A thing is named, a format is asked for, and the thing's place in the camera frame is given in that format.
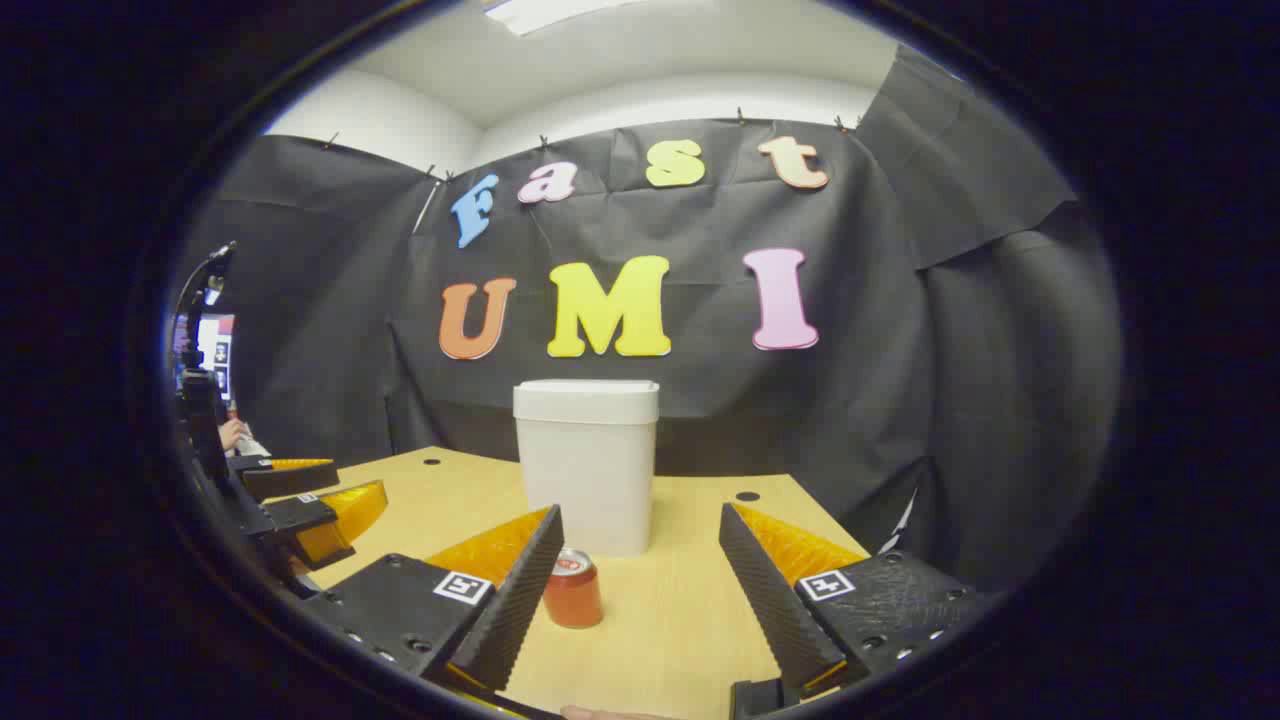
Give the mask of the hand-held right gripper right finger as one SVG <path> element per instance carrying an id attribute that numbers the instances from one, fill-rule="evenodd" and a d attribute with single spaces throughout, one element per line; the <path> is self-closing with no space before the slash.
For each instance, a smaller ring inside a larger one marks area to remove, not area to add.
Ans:
<path id="1" fill-rule="evenodd" d="M 801 698 L 892 673 L 986 610 L 986 594 L 899 550 L 867 555 L 741 503 L 719 546 Z"/>

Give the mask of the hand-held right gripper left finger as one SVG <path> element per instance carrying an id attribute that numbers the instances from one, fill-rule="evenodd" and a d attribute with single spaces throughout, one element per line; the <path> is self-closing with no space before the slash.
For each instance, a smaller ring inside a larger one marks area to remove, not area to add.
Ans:
<path id="1" fill-rule="evenodd" d="M 434 562 L 388 553 L 303 606 L 375 660 L 470 696 L 504 691 L 564 546 L 552 505 Z"/>

